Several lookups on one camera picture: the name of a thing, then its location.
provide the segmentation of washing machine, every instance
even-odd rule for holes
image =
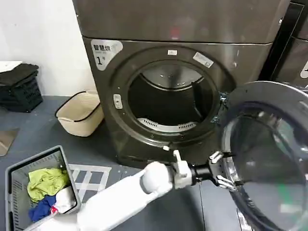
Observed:
[[[261,71],[261,80],[308,85],[308,1],[292,0]]]
[[[228,94],[258,79],[288,0],[74,0],[118,160],[143,167],[217,149]]]

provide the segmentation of blue cloth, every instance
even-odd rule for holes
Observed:
[[[41,220],[50,214],[51,207],[56,203],[56,196],[46,195],[43,200],[39,201],[35,208],[29,210],[29,217],[32,222]]]

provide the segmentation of open door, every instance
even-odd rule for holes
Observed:
[[[221,174],[256,230],[308,230],[308,95],[259,81],[235,89],[220,118]]]

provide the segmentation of towel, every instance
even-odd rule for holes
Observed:
[[[58,210],[59,213],[65,213],[76,205],[75,195],[72,189],[72,186],[69,186],[65,189],[61,189],[56,194],[56,203],[54,207]]]
[[[66,170],[42,168],[29,172],[27,190],[31,200],[37,203],[42,200],[45,195],[56,195],[57,192],[68,185],[69,182]]]

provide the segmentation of gray plastic basket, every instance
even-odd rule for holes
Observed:
[[[6,231],[21,231],[33,224],[28,216],[28,211],[30,208],[35,207],[36,204],[30,200],[27,192],[28,173],[41,168],[61,168],[67,170],[74,191],[76,205],[67,211],[66,214],[80,209],[81,202],[63,149],[61,146],[56,146],[6,169]]]

